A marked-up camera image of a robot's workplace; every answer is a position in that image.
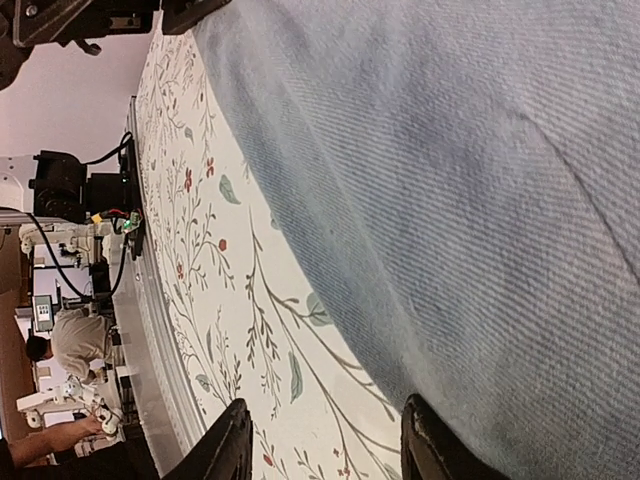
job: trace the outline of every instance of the beige shirt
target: beige shirt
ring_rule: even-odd
[[[110,322],[100,316],[85,316],[82,309],[60,310],[51,332],[51,351],[60,366],[81,382],[89,380],[93,360],[111,355]]]

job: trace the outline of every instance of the white wall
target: white wall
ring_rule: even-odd
[[[36,47],[15,83],[0,91],[0,155],[59,150],[88,161],[115,147],[150,42],[151,35],[98,39],[97,57],[74,44]]]

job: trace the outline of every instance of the black cable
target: black cable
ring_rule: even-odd
[[[132,133],[127,132],[122,136],[122,139],[120,140],[120,144],[116,148],[111,150],[109,153],[103,155],[102,157],[98,158],[97,160],[87,162],[84,165],[98,165],[100,163],[104,163],[116,154],[118,155],[118,158],[120,158],[122,154],[122,150],[128,147],[132,141],[133,141]]]
[[[118,226],[118,218],[111,219],[111,226],[113,227],[113,232],[116,235],[120,235],[122,233],[122,227]]]
[[[56,270],[58,270],[58,273],[60,274],[60,277],[62,277],[62,280],[64,280],[64,282],[69,286],[71,291],[74,294],[76,294],[80,298],[80,300],[82,302],[87,302],[88,303],[89,301],[93,300],[93,297],[87,296],[83,292],[80,292],[80,290],[73,283],[71,283],[71,280],[69,280],[69,277],[67,277],[66,273],[64,272],[64,268],[62,268],[62,265],[60,265],[60,262],[58,261],[58,258],[56,257],[55,252],[53,251],[53,247],[51,246],[51,243],[49,242],[49,239],[47,238],[47,234],[45,233],[44,229],[42,228],[42,225],[40,225],[40,222],[35,217],[35,215],[33,215],[32,213],[29,213],[29,212],[21,212],[20,210],[17,210],[15,208],[11,208],[11,207],[0,207],[0,210],[21,213],[21,214],[26,215],[27,217],[29,217],[31,222],[36,226],[36,229],[38,230],[38,232],[42,236],[42,239],[44,240],[44,244],[47,247],[47,251],[49,252],[49,256],[51,257],[51,260],[53,260],[53,264],[55,265]],[[125,262],[126,253],[127,253],[127,240],[128,240],[128,235],[125,235],[125,237],[124,237],[124,245],[122,246],[122,255],[120,257],[120,268],[118,269],[118,276],[116,277],[116,282],[115,282],[113,288],[111,289],[111,291],[109,291],[106,294],[106,296],[104,296],[102,299],[106,300],[108,298],[111,298],[116,293],[116,290],[118,289],[118,286],[120,285],[120,280],[122,279],[122,273],[124,272],[124,262]]]

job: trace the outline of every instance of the white robotic arm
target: white robotic arm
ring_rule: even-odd
[[[19,398],[17,406],[18,411],[25,414],[31,428],[41,427],[43,416],[47,413],[87,410],[102,421],[104,433],[115,435],[122,418],[122,412],[109,409],[94,387],[82,385],[73,376],[47,391]]]
[[[52,245],[64,243],[69,253],[76,254],[79,264],[87,266],[96,263],[99,252],[95,248],[95,237],[106,237],[113,232],[109,222],[91,225],[75,223],[51,223],[42,225],[47,240]],[[44,239],[33,224],[25,224],[18,232],[22,252],[30,255],[36,245],[44,245]]]

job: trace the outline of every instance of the denim fabric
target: denim fabric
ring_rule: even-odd
[[[639,24],[632,0],[234,0],[196,31],[358,359],[513,479],[640,477]]]

